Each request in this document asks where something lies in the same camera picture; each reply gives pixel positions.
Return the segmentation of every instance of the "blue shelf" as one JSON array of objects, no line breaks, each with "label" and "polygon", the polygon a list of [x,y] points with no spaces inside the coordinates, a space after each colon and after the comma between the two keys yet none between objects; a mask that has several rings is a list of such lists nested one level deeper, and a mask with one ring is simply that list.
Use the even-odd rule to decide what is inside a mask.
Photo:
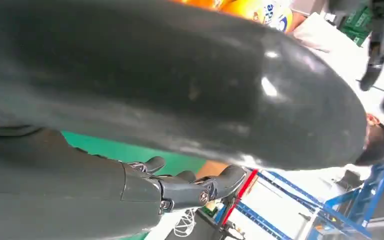
[{"label": "blue shelf", "polygon": [[[310,201],[290,193],[275,183],[274,180],[271,180],[269,177],[262,173],[258,173],[257,175],[264,179],[266,182],[270,183],[275,188],[285,193],[287,196],[305,206],[308,210],[310,210],[310,212],[315,213],[316,210],[319,210],[317,212],[317,216],[325,222],[325,227],[323,230],[324,235],[333,233],[338,234],[338,232],[340,232],[343,235],[349,236],[351,238],[355,238],[356,235],[358,235],[359,238],[371,239],[371,234],[366,230],[366,226],[373,216],[376,205],[378,204],[384,191],[384,163],[374,165],[372,167],[370,177],[364,181],[364,184],[361,188],[332,198],[325,204],[321,203],[311,194],[308,194],[298,186],[294,185],[292,182],[277,172],[269,173],[275,176],[276,179],[292,187],[298,193],[304,195]],[[333,206],[349,201],[351,199],[354,199],[354,203],[348,216],[344,216],[332,209]],[[308,239],[317,239],[319,235],[320,233],[314,229],[308,236]]]},{"label": "blue shelf", "polygon": [[277,229],[269,221],[264,219],[262,216],[258,215],[258,213],[253,211],[251,208],[249,208],[244,203],[238,202],[238,204],[236,205],[236,209],[239,212],[241,212],[243,215],[245,215],[247,218],[249,218],[251,221],[253,221],[255,224],[257,224],[264,231],[266,231],[267,233],[272,235],[274,238],[276,238],[278,240],[292,240],[292,238],[288,237],[282,231]]}]

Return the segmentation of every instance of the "green floor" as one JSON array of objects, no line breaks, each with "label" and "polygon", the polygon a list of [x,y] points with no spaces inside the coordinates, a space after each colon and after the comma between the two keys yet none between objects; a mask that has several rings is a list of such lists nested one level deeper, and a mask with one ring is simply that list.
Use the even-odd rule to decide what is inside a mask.
[{"label": "green floor", "polygon": [[[63,134],[68,143],[74,147],[84,149],[90,154],[99,154],[122,162],[144,162],[151,157],[161,156],[165,158],[167,164],[157,172],[158,175],[176,175],[185,170],[197,173],[205,163],[205,160],[196,157],[158,151],[71,132],[63,132]],[[123,240],[143,240],[145,236],[146,233],[143,233],[123,238]]]}]

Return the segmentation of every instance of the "green surface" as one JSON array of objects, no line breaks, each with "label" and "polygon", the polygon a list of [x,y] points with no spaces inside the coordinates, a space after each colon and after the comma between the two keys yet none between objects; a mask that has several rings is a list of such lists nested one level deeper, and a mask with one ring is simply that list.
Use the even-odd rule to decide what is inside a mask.
[{"label": "green surface", "polygon": [[[63,135],[67,142],[74,147],[84,149],[90,154],[99,154],[126,163],[146,162],[148,159],[155,156],[163,157],[165,158],[166,166],[157,172],[158,175],[177,175],[185,170],[197,173],[206,162],[204,159],[196,157],[159,151],[71,132],[63,132]],[[143,240],[146,235],[146,233],[141,233],[132,237],[123,238],[123,240]]]},{"label": "green surface", "polygon": [[339,30],[360,47],[370,34],[371,21],[372,11],[368,6],[362,5],[359,10],[343,21]]}]

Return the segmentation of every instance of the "metal bolt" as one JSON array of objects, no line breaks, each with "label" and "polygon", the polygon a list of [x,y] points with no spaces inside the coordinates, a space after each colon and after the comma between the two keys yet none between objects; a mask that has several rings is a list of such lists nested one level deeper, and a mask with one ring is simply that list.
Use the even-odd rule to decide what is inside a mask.
[{"label": "metal bolt", "polygon": [[168,209],[170,207],[170,202],[169,201],[161,201],[159,204],[159,207],[161,209]]},{"label": "metal bolt", "polygon": [[208,192],[207,191],[202,191],[201,194],[199,195],[199,201],[201,203],[206,204],[209,200]]}]

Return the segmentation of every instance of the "red bar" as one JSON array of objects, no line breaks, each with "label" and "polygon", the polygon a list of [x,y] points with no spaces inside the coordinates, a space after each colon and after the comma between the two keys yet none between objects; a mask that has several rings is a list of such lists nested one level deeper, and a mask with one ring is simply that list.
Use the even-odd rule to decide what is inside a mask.
[{"label": "red bar", "polygon": [[227,212],[227,215],[226,217],[224,218],[223,220],[223,224],[222,225],[225,225],[226,222],[228,221],[228,218],[230,217],[230,215],[232,214],[233,212],[233,209],[236,208],[236,205],[239,203],[239,201],[241,201],[242,199],[242,196],[244,195],[245,191],[247,190],[247,188],[250,186],[251,182],[253,181],[253,179],[256,177],[257,175],[257,172],[258,170],[254,169],[252,170],[251,174],[249,175],[248,179],[246,179],[245,183],[243,184],[242,188],[239,190],[239,193],[237,194],[236,196],[236,201],[234,202],[234,204],[232,205],[231,208],[229,208],[228,212]]}]

